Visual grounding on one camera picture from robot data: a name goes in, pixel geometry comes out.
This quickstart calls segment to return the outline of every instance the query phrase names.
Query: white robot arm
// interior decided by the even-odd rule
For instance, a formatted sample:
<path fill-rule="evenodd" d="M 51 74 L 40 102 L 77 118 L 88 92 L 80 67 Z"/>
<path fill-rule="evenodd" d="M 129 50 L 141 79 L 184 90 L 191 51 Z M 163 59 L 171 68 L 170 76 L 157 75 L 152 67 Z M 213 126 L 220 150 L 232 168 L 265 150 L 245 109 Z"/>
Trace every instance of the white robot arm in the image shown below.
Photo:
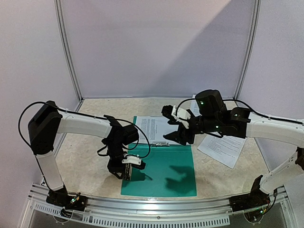
<path fill-rule="evenodd" d="M 30 147 L 50 189 L 47 202 L 57 206 L 84 210 L 87 200 L 84 196 L 73 198 L 67 193 L 53 154 L 57 133 L 76 133 L 102 138 L 107 147 L 104 156 L 110 157 L 108 170 L 119 179 L 129 180 L 132 167 L 140 170 L 145 168 L 140 157 L 123 151 L 124 145 L 138 140 L 137 129 L 132 124 L 121 126 L 112 116 L 96 117 L 72 112 L 57 107 L 53 101 L 48 101 L 30 120 L 28 132 Z"/>
<path fill-rule="evenodd" d="M 169 124 L 178 124 L 177 131 L 164 138 L 182 145 L 192 144 L 196 134 L 224 135 L 240 138 L 266 138 L 296 145 L 297 151 L 285 162 L 268 174 L 256 178 L 251 193 L 232 197 L 230 204 L 234 211 L 262 206 L 269 201 L 269 193 L 290 179 L 304 173 L 304 120 L 260 114 L 252 108 L 227 110 L 217 90 L 206 90 L 196 95 L 200 116 L 179 106 L 164 106 L 163 116 Z"/>

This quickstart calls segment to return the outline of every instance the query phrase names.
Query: white wall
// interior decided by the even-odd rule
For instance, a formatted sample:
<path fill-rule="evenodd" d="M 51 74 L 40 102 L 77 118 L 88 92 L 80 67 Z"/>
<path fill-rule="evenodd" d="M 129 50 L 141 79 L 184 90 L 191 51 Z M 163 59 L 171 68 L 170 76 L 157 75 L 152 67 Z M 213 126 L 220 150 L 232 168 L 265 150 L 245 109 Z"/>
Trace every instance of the white wall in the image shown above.
<path fill-rule="evenodd" d="M 84 97 L 232 97 L 252 0 L 64 0 L 67 38 Z"/>
<path fill-rule="evenodd" d="M 263 0 L 240 99 L 268 114 L 304 119 L 304 2 Z M 258 139 L 273 170 L 296 147 Z M 304 227 L 304 176 L 286 185 L 299 227 Z"/>
<path fill-rule="evenodd" d="M 37 100 L 77 105 L 59 36 L 54 2 L 4 0 L 0 7 L 0 227 L 17 227 L 33 182 L 41 175 L 18 135 L 22 110 Z M 38 107 L 26 113 L 22 132 Z"/>

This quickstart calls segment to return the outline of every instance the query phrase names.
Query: green folder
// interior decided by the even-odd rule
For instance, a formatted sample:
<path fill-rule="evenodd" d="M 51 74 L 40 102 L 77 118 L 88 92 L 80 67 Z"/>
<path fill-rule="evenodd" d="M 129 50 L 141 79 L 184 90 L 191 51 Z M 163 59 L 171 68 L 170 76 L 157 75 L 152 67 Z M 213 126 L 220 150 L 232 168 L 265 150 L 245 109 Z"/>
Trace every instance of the green folder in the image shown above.
<path fill-rule="evenodd" d="M 148 145 L 139 144 L 129 151 L 146 155 Z M 191 146 L 170 145 L 152 147 L 143 161 L 144 170 L 133 168 L 131 180 L 123 180 L 122 195 L 143 197 L 189 197 L 196 196 L 196 183 Z"/>

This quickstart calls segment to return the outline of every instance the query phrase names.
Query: table surface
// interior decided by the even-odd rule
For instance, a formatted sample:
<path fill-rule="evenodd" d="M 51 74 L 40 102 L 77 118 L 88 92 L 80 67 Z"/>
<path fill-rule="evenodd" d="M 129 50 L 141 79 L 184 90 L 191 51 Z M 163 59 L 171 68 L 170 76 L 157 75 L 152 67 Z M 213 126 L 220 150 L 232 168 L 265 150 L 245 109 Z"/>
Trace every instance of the table surface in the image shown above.
<path fill-rule="evenodd" d="M 111 98 L 86 99 L 80 112 L 92 115 L 112 115 L 132 121 L 134 116 L 161 116 L 164 105 L 177 105 L 180 98 Z M 226 102 L 227 108 L 236 107 Z M 182 105 L 189 108 L 190 102 Z M 240 157 L 233 169 L 210 158 L 197 150 L 205 135 L 197 135 L 191 146 L 196 197 L 153 198 L 158 200 L 205 199 L 248 192 L 253 181 L 261 174 L 268 173 L 262 154 L 253 138 L 247 138 Z M 107 170 L 108 157 L 100 157 L 96 151 L 103 147 L 101 139 L 94 136 L 67 134 L 56 161 L 68 191 L 86 195 L 119 199 L 150 199 L 121 195 L 122 180 Z"/>

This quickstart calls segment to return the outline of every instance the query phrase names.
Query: black cable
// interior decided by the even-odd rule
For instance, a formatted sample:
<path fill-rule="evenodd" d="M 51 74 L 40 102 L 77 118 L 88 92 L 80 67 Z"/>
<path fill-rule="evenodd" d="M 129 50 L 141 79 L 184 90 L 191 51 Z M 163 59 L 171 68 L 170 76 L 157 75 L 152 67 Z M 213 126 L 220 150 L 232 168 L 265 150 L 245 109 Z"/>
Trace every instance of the black cable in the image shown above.
<path fill-rule="evenodd" d="M 130 122 L 130 121 L 127 121 L 127 120 L 122 120 L 122 119 L 116 119 L 117 121 L 125 121 L 126 123 L 129 123 L 129 124 L 132 124 L 134 125 L 134 127 L 136 127 L 142 134 L 143 136 L 145 137 L 147 143 L 148 143 L 148 147 L 149 147 L 149 150 L 148 150 L 148 153 L 145 155 L 145 156 L 138 156 L 139 158 L 146 158 L 149 156 L 150 152 L 151 152 L 151 145 L 149 143 L 149 140 L 148 140 L 148 137 L 146 136 L 146 134 L 142 131 L 142 129 L 140 129 L 136 124 Z M 137 155 L 134 155 L 134 154 L 127 154 L 126 156 L 137 156 Z"/>
<path fill-rule="evenodd" d="M 104 146 L 103 148 L 100 148 L 100 149 L 97 151 L 98 156 L 101 156 L 101 157 L 109 156 L 108 153 L 105 153 L 105 154 L 99 153 L 99 152 L 103 151 L 105 148 L 107 148 L 107 145 Z"/>
<path fill-rule="evenodd" d="M 275 189 L 274 190 L 274 197 L 275 197 L 275 199 L 274 199 L 274 202 L 272 203 L 272 205 L 270 206 L 270 208 L 269 209 L 267 209 L 267 211 L 265 211 L 264 213 L 263 213 L 263 215 L 264 214 L 266 214 L 268 211 L 270 211 L 270 209 L 274 206 L 274 204 L 276 203 L 276 197 L 277 197 L 277 189 Z"/>
<path fill-rule="evenodd" d="M 192 101 L 192 100 L 195 100 L 195 98 L 185 99 L 185 100 L 183 100 L 182 102 L 180 102 L 179 105 L 176 107 L 175 115 L 177 116 L 177 111 L 179 110 L 180 106 L 181 106 L 184 102 L 186 102 L 186 101 Z"/>
<path fill-rule="evenodd" d="M 34 105 L 37 105 L 37 104 L 48 105 L 48 106 L 53 107 L 53 108 L 55 108 L 55 109 L 57 109 L 57 110 L 59 110 L 59 111 L 62 111 L 62 112 L 67 112 L 67 113 L 71 113 L 71 114 L 77 114 L 77 115 L 86 116 L 86 117 L 92 117 L 92 118 L 96 118 L 96 119 L 100 119 L 100 120 L 108 120 L 108 119 L 105 118 L 105 117 L 94 116 L 94 115 L 89 115 L 89 114 L 85 114 L 85 113 L 78 113 L 78 112 L 74 112 L 74 111 L 65 110 L 65 109 L 59 108 L 59 107 L 57 107 L 57 106 L 53 106 L 53 105 L 48 104 L 48 103 L 43 102 L 43 101 L 36 101 L 36 102 L 33 102 L 33 103 L 31 103 L 30 105 L 28 105 L 28 106 L 22 111 L 22 113 L 20 114 L 19 120 L 18 120 L 18 132 L 19 132 L 19 135 L 20 135 L 20 137 L 22 138 L 22 140 L 26 143 L 26 145 L 29 146 L 29 148 L 31 148 L 31 146 L 30 146 L 29 142 L 24 138 L 24 136 L 23 136 L 23 134 L 22 134 L 22 132 L 21 132 L 20 123 L 21 123 L 21 119 L 22 119 L 24 113 L 25 113 L 30 107 L 32 107 L 32 106 L 34 106 Z M 132 123 L 132 122 L 130 122 L 130 121 L 127 121 L 127 120 L 124 120 L 124 119 L 116 119 L 116 118 L 114 118 L 114 119 L 117 120 L 117 121 L 122 121 L 122 122 L 129 123 L 129 124 L 135 126 L 135 127 L 144 135 L 144 137 L 145 137 L 145 139 L 146 139 L 146 141 L 147 141 L 147 143 L 148 143 L 148 146 L 149 146 L 149 151 L 148 151 L 148 153 L 147 153 L 145 156 L 142 156 L 142 157 L 139 157 L 139 158 L 146 158 L 146 157 L 150 154 L 150 152 L 151 152 L 151 146 L 150 146 L 149 140 L 148 140 L 147 136 L 145 135 L 145 133 L 144 133 L 136 124 L 134 124 L 134 123 Z"/>
<path fill-rule="evenodd" d="M 127 148 L 127 147 L 125 147 L 125 146 L 123 145 L 123 148 L 124 148 L 125 150 L 132 151 L 132 150 L 134 150 L 134 149 L 138 146 L 138 144 L 139 144 L 139 138 L 138 138 L 138 140 L 137 140 L 137 142 L 136 142 L 136 145 L 135 145 L 134 147 L 132 147 L 132 148 Z"/>
<path fill-rule="evenodd" d="M 235 101 L 235 102 L 240 102 L 242 104 L 244 104 L 245 106 L 247 106 L 247 108 L 250 109 L 250 111 L 252 111 L 253 113 L 261 116 L 261 117 L 264 117 L 264 118 L 267 118 L 267 119 L 271 119 L 271 120 L 279 120 L 279 121 L 285 121 L 285 122 L 290 122 L 290 123 L 296 123 L 296 124 L 301 124 L 302 125 L 302 122 L 300 121 L 296 121 L 296 120 L 288 120 L 288 119 L 283 119 L 283 118 L 277 118 L 277 117 L 271 117 L 271 116 L 267 116 L 265 114 L 261 114 L 261 113 L 258 113 L 256 110 L 254 110 L 252 107 L 250 107 L 248 104 L 246 104 L 244 101 L 240 101 L 240 100 L 234 100 L 234 99 L 225 99 L 223 101 Z"/>

